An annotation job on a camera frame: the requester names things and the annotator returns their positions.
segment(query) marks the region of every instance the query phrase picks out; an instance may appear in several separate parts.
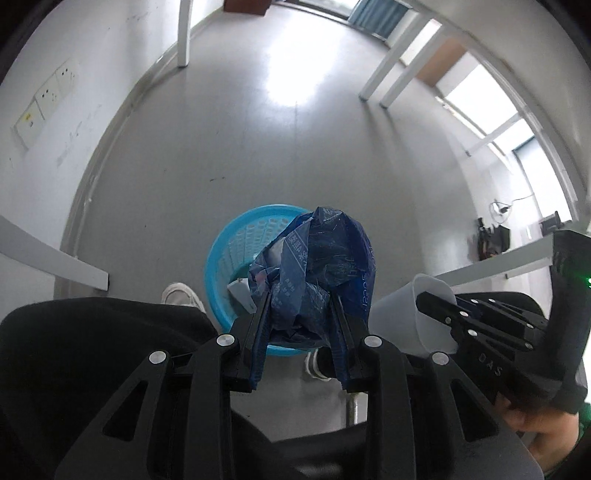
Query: electrical outlet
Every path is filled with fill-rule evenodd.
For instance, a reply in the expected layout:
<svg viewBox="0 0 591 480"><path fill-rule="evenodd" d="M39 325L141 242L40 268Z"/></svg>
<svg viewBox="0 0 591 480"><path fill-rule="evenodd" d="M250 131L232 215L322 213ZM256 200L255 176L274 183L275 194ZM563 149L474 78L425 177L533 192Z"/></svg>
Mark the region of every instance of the electrical outlet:
<svg viewBox="0 0 591 480"><path fill-rule="evenodd" d="M56 111L57 105L61 101L60 86L57 83L55 75L51 75L43 86L37 90L35 100L43 114L43 118L48 120Z"/></svg>
<svg viewBox="0 0 591 480"><path fill-rule="evenodd" d="M31 148L41 133L43 125L45 125L45 120L41 116L37 102L33 100L14 127L25 146Z"/></svg>
<svg viewBox="0 0 591 480"><path fill-rule="evenodd" d="M60 86L60 93L65 97L72 91L78 78L78 65L72 59L66 60L61 67L56 70L57 83Z"/></svg>

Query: window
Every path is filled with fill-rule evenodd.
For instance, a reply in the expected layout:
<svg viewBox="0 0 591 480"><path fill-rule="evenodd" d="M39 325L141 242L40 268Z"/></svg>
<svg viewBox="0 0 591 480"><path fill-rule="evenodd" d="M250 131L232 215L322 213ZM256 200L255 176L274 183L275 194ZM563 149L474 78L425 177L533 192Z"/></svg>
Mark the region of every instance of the window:
<svg viewBox="0 0 591 480"><path fill-rule="evenodd" d="M558 211L561 221L572 220L569 206L566 203L556 173L538 141L533 138L516 149L515 155L519 158L525 175L530 181L542 217L552 215L555 211Z"/></svg>

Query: gray floor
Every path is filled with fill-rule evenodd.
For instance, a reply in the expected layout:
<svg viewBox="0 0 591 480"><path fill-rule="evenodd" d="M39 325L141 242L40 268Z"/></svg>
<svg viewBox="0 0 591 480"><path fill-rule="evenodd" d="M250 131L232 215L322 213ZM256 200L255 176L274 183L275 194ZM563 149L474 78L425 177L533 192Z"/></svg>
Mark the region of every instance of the gray floor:
<svg viewBox="0 0 591 480"><path fill-rule="evenodd" d="M289 203L361 222L375 299L416 273L468 264L476 210L446 130L456 121L415 81L388 112L377 104L388 82L368 103L357 97L385 52L289 8L222 15L192 41L189 67L166 73L129 117L79 258L110 273L110 296L155 302L182 281L205 300L219 231L252 207ZM232 405L272 439L343 425L340 385L303 379L301 357L270 358L259 390Z"/></svg>

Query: metal screw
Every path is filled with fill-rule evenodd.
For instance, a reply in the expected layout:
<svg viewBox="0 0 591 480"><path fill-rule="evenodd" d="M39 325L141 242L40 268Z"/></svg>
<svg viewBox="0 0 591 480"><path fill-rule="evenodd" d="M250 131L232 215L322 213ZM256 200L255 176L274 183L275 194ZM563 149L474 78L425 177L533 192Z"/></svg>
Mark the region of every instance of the metal screw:
<svg viewBox="0 0 591 480"><path fill-rule="evenodd" d="M223 335L217 337L216 342L219 346L230 346L234 343L234 337L229 333L224 333Z"/></svg>
<svg viewBox="0 0 591 480"><path fill-rule="evenodd" d="M363 342L371 348L377 348L382 345L382 339L375 335L369 335L363 339Z"/></svg>
<svg viewBox="0 0 591 480"><path fill-rule="evenodd" d="M162 350L156 350L155 352L152 352L150 354L148 359L154 365L161 364L162 362L164 362L166 360L166 353L164 353Z"/></svg>
<svg viewBox="0 0 591 480"><path fill-rule="evenodd" d="M447 363L449 362L449 357L445 353L442 353L442 352L434 353L433 356L431 357L431 359L437 365L447 365Z"/></svg>

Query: blue plastic basket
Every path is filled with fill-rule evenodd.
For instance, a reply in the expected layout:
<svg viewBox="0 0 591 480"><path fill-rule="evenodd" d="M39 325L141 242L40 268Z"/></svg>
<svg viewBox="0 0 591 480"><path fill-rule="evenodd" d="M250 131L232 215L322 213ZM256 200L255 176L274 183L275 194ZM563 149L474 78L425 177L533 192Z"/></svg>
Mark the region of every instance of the blue plastic basket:
<svg viewBox="0 0 591 480"><path fill-rule="evenodd" d="M205 264L205 290L209 305L229 332L238 314L230 303L228 284L248 266L299 214L308 210L292 205L265 205L249 210L227 224L214 241ZM290 356L301 350L269 345L268 355Z"/></svg>

